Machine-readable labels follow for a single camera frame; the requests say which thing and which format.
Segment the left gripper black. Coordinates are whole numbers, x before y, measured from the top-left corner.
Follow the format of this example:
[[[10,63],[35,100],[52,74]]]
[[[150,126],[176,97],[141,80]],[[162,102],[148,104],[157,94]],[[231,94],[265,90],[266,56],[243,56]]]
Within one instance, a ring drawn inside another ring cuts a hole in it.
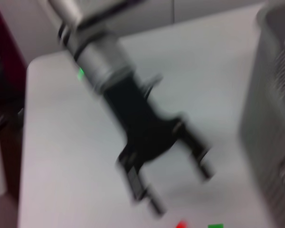
[[[144,97],[129,73],[104,90],[103,96],[127,136],[127,144],[117,162],[122,170],[133,201],[147,200],[155,217],[162,217],[166,210],[160,200],[146,185],[140,170],[180,140],[190,150],[190,159],[196,165],[203,181],[213,177],[213,170],[204,161],[210,146],[190,125],[180,118],[159,117]]]

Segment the grey-green perforated storage bin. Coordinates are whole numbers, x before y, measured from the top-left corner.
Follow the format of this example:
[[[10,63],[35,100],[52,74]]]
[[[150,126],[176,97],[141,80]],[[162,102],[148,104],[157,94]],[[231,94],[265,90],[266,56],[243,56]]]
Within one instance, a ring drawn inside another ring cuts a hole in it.
[[[240,139],[275,228],[285,228],[285,0],[257,14],[259,43]]]

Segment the dark red cabinet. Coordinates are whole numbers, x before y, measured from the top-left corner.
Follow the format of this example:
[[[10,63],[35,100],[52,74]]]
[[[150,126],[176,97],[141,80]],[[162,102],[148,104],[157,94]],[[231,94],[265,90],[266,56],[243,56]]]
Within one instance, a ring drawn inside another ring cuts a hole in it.
[[[0,12],[0,149],[7,193],[19,202],[26,67]]]

